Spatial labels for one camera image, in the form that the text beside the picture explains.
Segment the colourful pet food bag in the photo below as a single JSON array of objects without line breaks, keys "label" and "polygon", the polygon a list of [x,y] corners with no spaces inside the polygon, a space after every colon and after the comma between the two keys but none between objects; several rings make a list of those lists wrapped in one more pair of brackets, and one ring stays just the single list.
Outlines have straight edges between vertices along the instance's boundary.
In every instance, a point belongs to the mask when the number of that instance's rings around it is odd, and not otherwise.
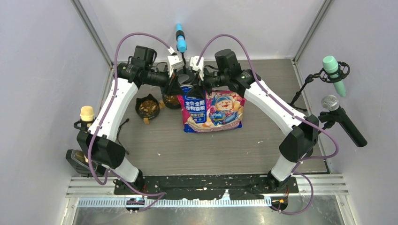
[{"label": "colourful pet food bag", "polygon": [[192,86],[182,86],[178,96],[186,133],[207,133],[242,127],[245,98],[230,90],[214,90],[205,98],[187,96]]}]

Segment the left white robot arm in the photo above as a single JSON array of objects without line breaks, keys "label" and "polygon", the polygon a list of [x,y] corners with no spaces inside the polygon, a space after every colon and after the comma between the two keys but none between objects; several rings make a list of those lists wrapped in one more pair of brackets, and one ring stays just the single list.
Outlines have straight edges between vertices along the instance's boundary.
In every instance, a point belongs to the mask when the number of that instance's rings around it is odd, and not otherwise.
[{"label": "left white robot arm", "polygon": [[159,71],[153,68],[157,52],[154,49],[136,46],[134,55],[127,63],[119,63],[112,81],[112,88],[103,108],[86,131],[80,131],[77,141],[92,163],[100,164],[116,173],[126,181],[126,188],[133,194],[139,194],[144,188],[143,173],[127,158],[125,148],[116,142],[118,128],[127,107],[143,84],[161,87],[172,95],[182,93],[176,71],[184,66],[180,54],[172,49],[167,57],[167,68]]}]

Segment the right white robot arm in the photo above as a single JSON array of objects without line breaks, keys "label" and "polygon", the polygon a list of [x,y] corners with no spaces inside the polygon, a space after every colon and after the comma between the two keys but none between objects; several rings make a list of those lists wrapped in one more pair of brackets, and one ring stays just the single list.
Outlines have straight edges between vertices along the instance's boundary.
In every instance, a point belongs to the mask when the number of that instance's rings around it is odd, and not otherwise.
[{"label": "right white robot arm", "polygon": [[188,96],[204,98],[215,87],[227,86],[230,91],[253,103],[282,131],[285,139],[279,145],[280,156],[267,174],[267,185],[273,192],[281,192],[296,166],[311,156],[318,140],[319,120],[305,116],[278,97],[253,69],[242,69],[230,49],[215,54],[217,69],[210,74],[200,56],[189,60],[190,70],[196,75]]}]

